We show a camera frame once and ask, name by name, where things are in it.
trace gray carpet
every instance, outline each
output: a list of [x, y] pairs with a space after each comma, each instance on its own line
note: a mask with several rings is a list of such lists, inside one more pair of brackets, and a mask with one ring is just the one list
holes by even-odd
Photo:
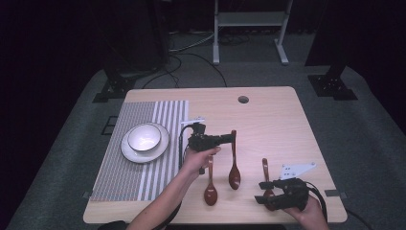
[[[308, 75], [324, 74], [327, 67], [305, 67], [312, 34], [287, 34], [284, 48], [290, 60], [281, 66], [272, 35], [251, 35], [237, 46], [220, 46], [220, 64], [229, 87], [279, 86], [295, 88], [313, 129], [321, 152], [343, 202], [373, 229], [406, 227], [406, 137], [371, 93], [365, 80], [347, 68], [342, 80], [358, 97], [357, 101], [334, 101], [316, 96]], [[171, 49], [201, 37], [174, 35]], [[210, 43], [184, 53], [212, 60]], [[223, 87], [222, 78], [200, 57], [178, 55], [181, 67], [173, 72], [179, 87]], [[172, 57], [167, 69], [177, 66]], [[141, 88], [154, 76], [137, 80]], [[118, 115], [123, 99], [92, 103], [106, 81], [100, 70], [83, 90], [65, 126], [57, 136], [31, 189], [15, 213], [8, 229], [97, 229], [82, 220], [90, 192], [110, 136], [101, 135], [109, 116]], [[173, 88], [165, 75], [147, 88]], [[301, 229], [296, 224], [286, 229]], [[346, 222], [331, 229], [367, 229], [349, 215]]]

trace wooden spoon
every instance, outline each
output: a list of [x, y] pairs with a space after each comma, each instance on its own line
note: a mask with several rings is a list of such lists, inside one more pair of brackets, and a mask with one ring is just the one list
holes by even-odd
[[241, 182], [241, 175], [239, 174], [239, 170], [237, 168], [237, 162], [236, 162], [236, 137], [237, 137], [237, 132], [233, 130], [231, 134], [234, 135], [235, 140], [232, 143], [232, 150], [233, 150], [233, 167], [230, 170], [229, 174], [229, 183], [232, 189], [237, 190], [239, 187], [239, 184]]
[[204, 200], [209, 206], [215, 205], [217, 202], [217, 190], [213, 184], [213, 156], [209, 156], [209, 185], [204, 192]]
[[[265, 174], [265, 181], [269, 182], [269, 172], [268, 172], [268, 160], [266, 158], [262, 158], [262, 167], [263, 173]], [[263, 196], [270, 197], [274, 196], [274, 192], [272, 190], [266, 190]], [[265, 207], [270, 211], [275, 211], [275, 207], [272, 204], [265, 204]]]

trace white bowl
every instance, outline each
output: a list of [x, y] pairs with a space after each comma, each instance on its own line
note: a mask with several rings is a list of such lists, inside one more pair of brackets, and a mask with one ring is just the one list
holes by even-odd
[[146, 124], [155, 126], [160, 130], [161, 140], [159, 141], [158, 145], [156, 145], [156, 147], [152, 149], [137, 151], [128, 144], [128, 136], [132, 132], [132, 130], [136, 127], [132, 128], [128, 133], [126, 133], [122, 140], [122, 153], [127, 160], [132, 161], [134, 163], [144, 164], [152, 160], [155, 160], [164, 152], [166, 152], [167, 147], [169, 145], [169, 132], [165, 127], [156, 123], [146, 123]]
[[128, 135], [129, 146], [137, 151], [151, 150], [161, 140], [161, 131], [153, 125], [136, 126]]

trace table leg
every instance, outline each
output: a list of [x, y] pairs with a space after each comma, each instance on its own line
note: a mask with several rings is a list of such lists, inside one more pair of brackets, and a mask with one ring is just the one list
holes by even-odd
[[218, 0], [214, 2], [214, 42], [213, 42], [213, 64], [220, 63], [218, 52]]
[[284, 52], [284, 48], [282, 46], [284, 33], [286, 32], [287, 22], [289, 21], [290, 10], [292, 9], [293, 0], [289, 0], [287, 2], [286, 11], [284, 12], [281, 33], [279, 38], [275, 39], [275, 45], [277, 47], [278, 54], [281, 58], [282, 65], [288, 65], [289, 60], [287, 59], [286, 53]]

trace forearm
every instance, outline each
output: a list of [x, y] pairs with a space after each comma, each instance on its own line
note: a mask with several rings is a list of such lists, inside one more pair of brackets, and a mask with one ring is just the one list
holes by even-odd
[[328, 230], [328, 225], [324, 219], [297, 218], [297, 221], [305, 230]]
[[164, 191], [131, 221], [127, 230], [150, 230], [158, 226], [179, 205], [194, 180], [192, 175], [181, 170]]

